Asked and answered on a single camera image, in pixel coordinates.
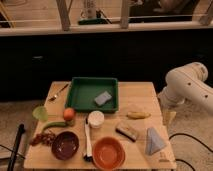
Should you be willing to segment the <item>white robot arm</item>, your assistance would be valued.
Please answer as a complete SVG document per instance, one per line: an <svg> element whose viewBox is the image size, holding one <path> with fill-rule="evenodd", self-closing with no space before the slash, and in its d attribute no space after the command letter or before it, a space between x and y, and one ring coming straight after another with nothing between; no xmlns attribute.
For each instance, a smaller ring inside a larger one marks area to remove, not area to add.
<svg viewBox="0 0 213 171"><path fill-rule="evenodd" d="M170 70L166 76L166 86L157 95L163 124L168 126L176 116L173 107L190 100L213 115L213 88L205 84L207 67L200 62L192 62Z"/></svg>

